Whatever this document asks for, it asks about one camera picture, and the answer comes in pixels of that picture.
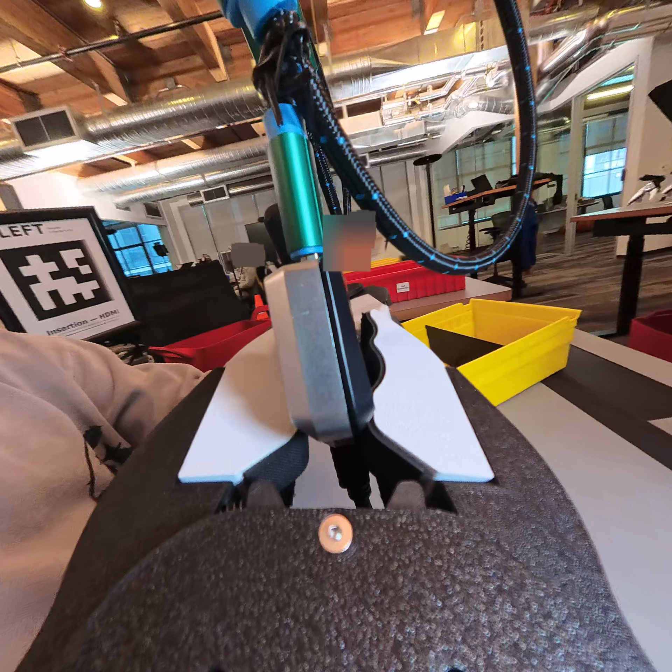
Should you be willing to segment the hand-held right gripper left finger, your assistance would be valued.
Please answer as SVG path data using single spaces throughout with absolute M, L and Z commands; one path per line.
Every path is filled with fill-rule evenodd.
M 308 438 L 290 419 L 273 329 L 224 368 L 178 472 L 180 483 L 295 481 L 308 465 Z

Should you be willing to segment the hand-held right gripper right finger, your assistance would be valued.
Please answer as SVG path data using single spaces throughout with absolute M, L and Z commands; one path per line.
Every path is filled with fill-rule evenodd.
M 385 306 L 362 315 L 360 335 L 375 372 L 374 436 L 434 481 L 491 482 L 495 474 L 441 359 Z

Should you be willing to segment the black hdmi switch box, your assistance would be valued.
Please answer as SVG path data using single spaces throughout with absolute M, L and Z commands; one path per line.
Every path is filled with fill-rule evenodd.
M 305 259 L 264 287 L 292 423 L 330 445 L 353 441 L 373 418 L 374 400 L 341 274 Z

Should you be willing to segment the yellow plastic bin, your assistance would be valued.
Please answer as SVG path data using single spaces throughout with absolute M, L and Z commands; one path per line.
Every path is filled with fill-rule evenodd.
M 473 362 L 451 367 L 498 406 L 565 368 L 580 315 L 573 308 L 475 298 L 403 326 L 427 347 L 426 325 L 501 345 Z

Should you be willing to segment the black bin divider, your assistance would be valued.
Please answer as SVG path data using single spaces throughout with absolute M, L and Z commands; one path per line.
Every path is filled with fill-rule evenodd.
M 501 345 L 447 331 L 431 325 L 425 326 L 428 346 L 441 361 L 453 368 L 468 364 L 501 348 Z

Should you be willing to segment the light wooden table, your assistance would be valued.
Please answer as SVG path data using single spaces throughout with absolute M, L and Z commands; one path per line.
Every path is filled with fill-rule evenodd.
M 510 301 L 511 289 L 467 277 L 461 290 L 393 303 L 390 312 L 399 322 L 405 322 L 455 304 L 468 304 L 474 298 Z

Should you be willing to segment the person's beige hoodie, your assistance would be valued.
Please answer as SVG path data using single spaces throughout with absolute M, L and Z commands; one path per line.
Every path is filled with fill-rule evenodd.
M 113 476 L 205 374 L 125 364 L 65 337 L 1 332 L 1 670 L 42 627 Z

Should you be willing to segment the wooden top office desk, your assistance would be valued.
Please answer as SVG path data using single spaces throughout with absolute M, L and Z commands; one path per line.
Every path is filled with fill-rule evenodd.
M 615 331 L 594 331 L 604 339 L 626 337 L 636 315 L 643 268 L 644 239 L 671 234 L 671 202 L 612 208 L 577 214 L 571 223 L 592 223 L 594 237 L 627 237 Z
M 458 214 L 463 212 L 468 214 L 469 253 L 474 254 L 476 252 L 476 211 L 478 209 L 491 206 L 495 204 L 497 200 L 505 197 L 509 197 L 510 202 L 513 204 L 516 191 L 516 181 L 517 175 L 512 175 L 506 180 L 498 181 L 495 187 L 492 187 L 486 176 L 478 176 L 472 180 L 472 184 L 474 186 L 472 191 L 466 191 L 464 193 L 459 193 L 456 196 L 450 196 L 446 200 L 444 207 L 449 209 L 450 214 Z M 538 189 L 551 183 L 556 185 L 556 191 L 552 197 L 552 203 L 553 205 L 557 206 L 561 203 L 562 200 L 563 176 L 561 174 L 536 173 L 534 176 L 533 189 Z M 507 250 L 507 253 L 510 253 L 510 255 L 511 246 Z M 515 300 L 523 297 L 526 284 L 523 277 L 524 275 L 516 268 L 510 257 L 509 259 L 512 265 L 512 276 L 514 281 L 513 288 L 511 289 L 511 298 Z

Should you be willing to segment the blue hanging jacket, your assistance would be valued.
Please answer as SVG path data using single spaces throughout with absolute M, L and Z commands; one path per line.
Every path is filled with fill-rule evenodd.
M 523 275 L 530 273 L 536 264 L 536 245 L 539 227 L 536 207 L 536 201 L 530 198 L 521 221 L 520 231 L 510 250 L 511 261 Z

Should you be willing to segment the black office chair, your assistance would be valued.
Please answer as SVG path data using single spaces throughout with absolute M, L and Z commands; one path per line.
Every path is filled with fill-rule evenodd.
M 497 240 L 500 238 L 501 232 L 508 228 L 509 217 L 510 212 L 498 212 L 496 214 L 493 214 L 490 219 L 491 221 L 490 225 L 480 228 L 478 230 L 478 233 L 488 236 L 490 238 L 491 243 L 496 243 Z M 508 287 L 510 289 L 513 288 L 514 285 L 513 276 L 502 275 L 501 273 L 499 273 L 498 270 L 498 264 L 503 264 L 507 261 L 510 261 L 509 257 L 510 253 L 507 253 L 506 255 L 500 257 L 498 262 L 495 262 L 492 265 L 492 274 L 490 277 L 485 279 L 487 282 L 499 286 Z

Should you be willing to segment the framed black white poster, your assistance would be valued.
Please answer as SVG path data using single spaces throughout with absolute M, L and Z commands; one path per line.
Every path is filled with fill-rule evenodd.
M 1 212 L 1 326 L 100 340 L 138 325 L 93 207 Z

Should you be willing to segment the black round-top stand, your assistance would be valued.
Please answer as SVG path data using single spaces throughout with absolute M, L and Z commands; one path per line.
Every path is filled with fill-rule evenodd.
M 424 206 L 427 211 L 426 216 L 426 228 L 428 230 L 427 241 L 431 243 L 433 248 L 438 248 L 437 239 L 436 239 L 436 227 L 435 227 L 435 208 L 434 208 L 434 193 L 433 193 L 433 178 L 432 178 L 432 166 L 441 159 L 441 154 L 430 153 L 425 156 L 421 156 L 414 160 L 413 165 L 416 168 L 422 169 L 424 172 L 424 187 L 425 187 L 425 196 L 424 196 Z

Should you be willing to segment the black wood-rimmed board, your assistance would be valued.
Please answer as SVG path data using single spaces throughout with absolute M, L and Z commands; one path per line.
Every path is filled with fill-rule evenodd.
M 649 99 L 668 121 L 672 121 L 672 81 L 661 83 L 649 92 Z

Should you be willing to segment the silver ventilation duct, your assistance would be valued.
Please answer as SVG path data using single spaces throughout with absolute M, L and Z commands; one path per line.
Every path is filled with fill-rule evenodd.
M 134 204 L 183 196 L 267 172 L 267 138 L 257 137 L 81 178 L 77 187 L 87 196 L 111 195 L 116 208 L 129 210 Z
M 252 84 L 234 81 L 83 115 L 69 105 L 10 119 L 14 140 L 1 143 L 1 180 L 125 155 L 261 117 Z

